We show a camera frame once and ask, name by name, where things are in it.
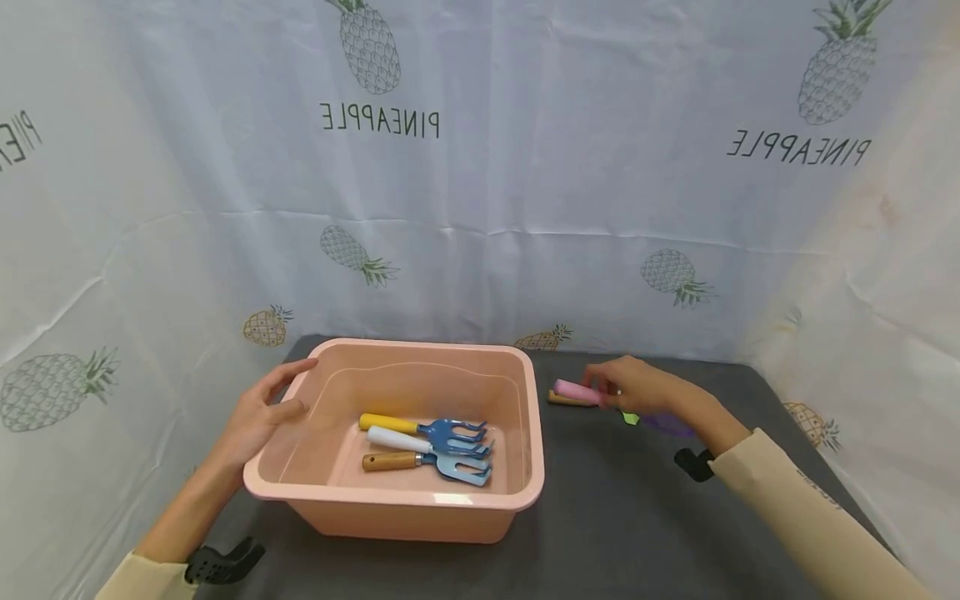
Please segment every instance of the beige sleeve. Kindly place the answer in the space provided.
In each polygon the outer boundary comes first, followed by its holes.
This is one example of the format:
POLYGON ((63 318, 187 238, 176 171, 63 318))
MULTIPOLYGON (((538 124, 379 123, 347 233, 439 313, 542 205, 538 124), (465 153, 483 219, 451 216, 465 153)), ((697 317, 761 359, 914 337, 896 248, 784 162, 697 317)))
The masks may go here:
POLYGON ((710 466, 766 521, 827 598, 934 597, 761 430, 710 466))
POLYGON ((154 563, 128 554, 96 600, 190 600, 197 586, 186 583, 186 564, 154 563))

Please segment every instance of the pink plastic basin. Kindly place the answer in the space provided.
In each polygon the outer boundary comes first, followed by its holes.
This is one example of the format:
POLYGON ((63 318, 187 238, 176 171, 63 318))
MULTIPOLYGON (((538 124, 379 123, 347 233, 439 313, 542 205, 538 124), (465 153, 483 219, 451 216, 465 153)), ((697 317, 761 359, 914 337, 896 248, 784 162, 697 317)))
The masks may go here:
POLYGON ((244 482, 288 502, 323 534, 385 540, 496 543, 543 488, 543 439, 533 365, 500 346, 338 339, 317 346, 320 363, 294 380, 306 419, 281 427, 247 463, 244 482), (365 472, 371 446, 363 413, 428 423, 487 421, 495 441, 483 488, 446 481, 435 468, 365 472))

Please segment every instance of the gray table surface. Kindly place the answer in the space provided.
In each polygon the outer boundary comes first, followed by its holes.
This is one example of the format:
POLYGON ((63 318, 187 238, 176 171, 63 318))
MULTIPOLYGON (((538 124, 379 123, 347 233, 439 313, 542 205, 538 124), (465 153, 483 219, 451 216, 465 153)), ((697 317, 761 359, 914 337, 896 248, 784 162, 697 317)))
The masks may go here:
MULTIPOLYGON (((288 359, 327 338, 297 341, 288 359)), ((716 477, 695 483, 673 463, 695 439, 630 426, 616 413, 547 404, 555 379, 577 379, 606 355, 531 352, 540 395, 546 482, 495 545, 355 540, 319 534, 289 506, 245 492, 207 543, 229 550, 253 536, 267 553, 242 582, 198 598, 818 598, 777 539, 716 477)), ((749 367, 649 362, 715 394, 762 427, 812 480, 870 532, 854 503, 773 390, 749 367)))

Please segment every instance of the white handle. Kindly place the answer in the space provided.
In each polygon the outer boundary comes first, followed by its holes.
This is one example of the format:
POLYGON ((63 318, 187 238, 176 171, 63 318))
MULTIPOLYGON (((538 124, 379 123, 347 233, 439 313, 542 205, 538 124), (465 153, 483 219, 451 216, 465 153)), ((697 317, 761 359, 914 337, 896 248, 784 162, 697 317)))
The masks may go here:
POLYGON ((385 445, 389 448, 396 448, 397 450, 412 450, 420 454, 433 452, 433 446, 430 445, 430 442, 427 440, 421 440, 413 436, 408 436, 405 433, 384 429, 376 425, 367 430, 367 439, 370 440, 371 444, 385 445))

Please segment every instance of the black wrist strap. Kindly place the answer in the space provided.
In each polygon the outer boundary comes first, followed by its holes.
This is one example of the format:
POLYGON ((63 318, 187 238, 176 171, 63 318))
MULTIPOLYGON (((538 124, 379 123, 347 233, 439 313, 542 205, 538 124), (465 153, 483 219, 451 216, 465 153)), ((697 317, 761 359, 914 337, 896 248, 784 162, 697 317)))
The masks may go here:
POLYGON ((704 450, 697 455, 690 448, 684 448, 674 454, 673 462, 677 464, 677 467, 686 471, 690 479, 697 483, 703 483, 713 476, 713 469, 707 464, 713 458, 713 454, 709 450, 704 450))
POLYGON ((226 556, 210 546, 201 546, 186 560, 186 581, 214 586, 235 584, 250 573, 264 552, 262 545, 253 543, 253 538, 244 538, 226 556))

